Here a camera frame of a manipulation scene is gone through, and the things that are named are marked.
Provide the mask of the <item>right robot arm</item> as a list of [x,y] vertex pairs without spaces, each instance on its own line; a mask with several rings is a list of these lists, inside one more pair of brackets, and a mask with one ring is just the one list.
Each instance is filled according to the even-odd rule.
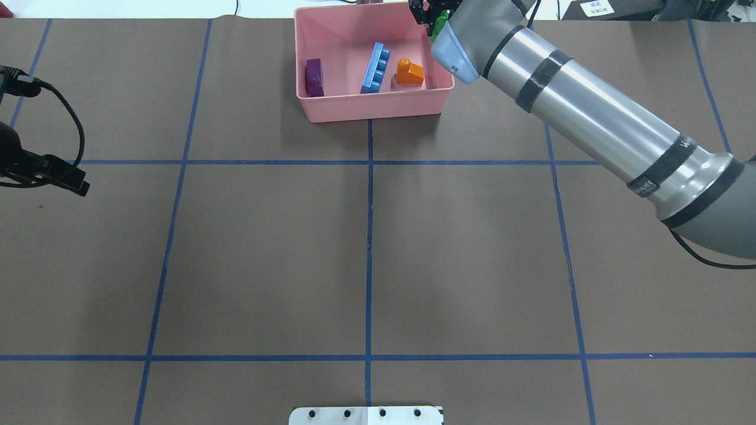
[[535,1],[410,1],[432,56],[484,78],[654,205],[687,248],[754,259],[754,161],[710,153],[527,27]]

